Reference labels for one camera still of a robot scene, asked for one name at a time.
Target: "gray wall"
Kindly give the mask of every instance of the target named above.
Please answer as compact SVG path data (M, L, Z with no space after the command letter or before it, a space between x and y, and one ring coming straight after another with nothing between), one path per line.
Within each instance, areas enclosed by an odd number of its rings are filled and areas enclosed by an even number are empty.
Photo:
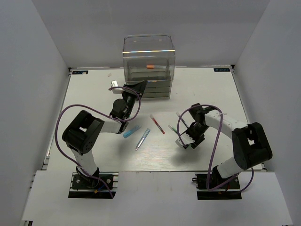
M301 3L272 0L236 66L248 119L262 123L293 223L301 226Z
M0 1L1 225L19 225L68 69L31 0Z
M235 64L269 0L33 0L69 67L122 66L123 38L168 33L177 65Z

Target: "black label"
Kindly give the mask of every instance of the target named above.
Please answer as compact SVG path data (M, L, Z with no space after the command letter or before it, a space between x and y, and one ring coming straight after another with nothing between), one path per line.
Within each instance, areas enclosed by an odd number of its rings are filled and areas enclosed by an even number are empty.
M73 71L72 74L88 74L88 71Z
M229 72L229 68L214 68L213 69L215 72Z

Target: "clear plastic bin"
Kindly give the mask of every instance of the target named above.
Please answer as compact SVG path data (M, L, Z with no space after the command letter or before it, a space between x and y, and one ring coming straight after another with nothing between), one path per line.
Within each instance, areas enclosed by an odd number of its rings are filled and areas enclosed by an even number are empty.
M127 84L148 80L142 98L170 97L174 79L175 49L163 34L124 38L123 67Z

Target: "red marker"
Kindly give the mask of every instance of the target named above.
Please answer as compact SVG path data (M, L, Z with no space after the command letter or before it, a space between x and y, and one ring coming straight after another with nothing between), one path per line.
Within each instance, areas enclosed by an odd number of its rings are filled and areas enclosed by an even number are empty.
M150 115L150 118L154 121L154 123L158 126L159 130L165 134L164 130L160 127L160 125L157 123L157 121L155 120L154 116L152 116L152 114Z

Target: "orange object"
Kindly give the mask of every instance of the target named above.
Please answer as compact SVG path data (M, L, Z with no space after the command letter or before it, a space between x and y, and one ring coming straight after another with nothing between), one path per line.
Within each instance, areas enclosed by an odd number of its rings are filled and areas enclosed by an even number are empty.
M154 69L155 65L146 65L146 68L148 68L148 69Z

